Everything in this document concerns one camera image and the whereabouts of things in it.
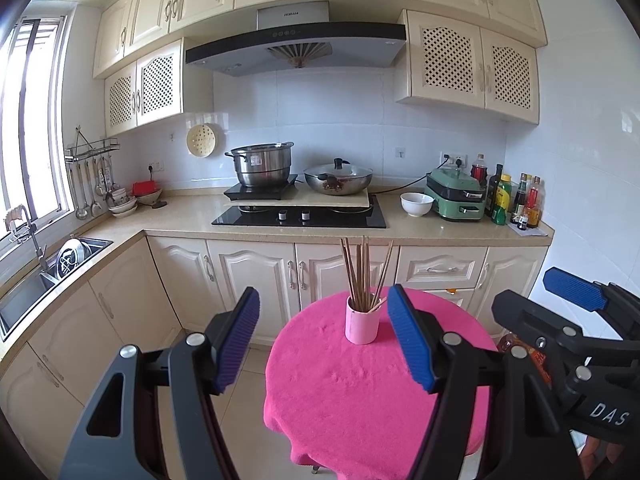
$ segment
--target pink tablecloth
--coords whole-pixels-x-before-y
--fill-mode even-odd
[[[464,310],[433,294],[405,290],[414,306],[434,314],[445,331],[495,349]],[[347,341],[347,296],[316,301],[280,332],[267,363],[264,423],[289,438],[297,464],[325,466],[340,480],[405,479],[436,395],[412,380],[386,305],[373,343]],[[488,388],[478,388],[468,454],[484,438],[488,398]]]

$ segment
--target sink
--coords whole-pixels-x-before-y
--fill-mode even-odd
[[[90,249],[90,254],[71,273],[64,278],[59,278],[56,273],[57,255],[47,259],[47,272],[39,267],[32,270],[18,285],[14,286],[2,299],[0,299],[0,336],[5,340],[12,329],[57,285],[80,269],[94,255],[110,245],[109,240],[96,238],[78,238]]]

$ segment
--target green appliance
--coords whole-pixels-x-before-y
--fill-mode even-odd
[[[475,221],[484,214],[484,189],[472,176],[456,170],[433,170],[425,194],[432,196],[433,210],[445,220]]]

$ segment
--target lattice panel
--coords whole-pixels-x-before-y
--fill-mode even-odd
[[[109,88],[109,121],[113,128],[116,124],[126,123],[131,119],[133,104],[131,102],[131,76],[120,77]]]
[[[493,46],[495,98],[531,109],[529,60],[508,46]]]
[[[142,69],[142,113],[174,103],[174,58],[157,57]]]
[[[424,28],[425,86],[474,92],[474,64],[471,40],[450,28]]]

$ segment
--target wall socket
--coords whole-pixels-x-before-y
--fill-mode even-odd
[[[460,168],[466,168],[466,155],[456,152],[440,152],[440,164],[444,162],[443,168],[457,168],[456,160],[458,159],[462,161]]]
[[[164,162],[161,160],[160,162],[152,162],[149,163],[148,166],[151,166],[154,170],[154,173],[158,171],[164,171]]]

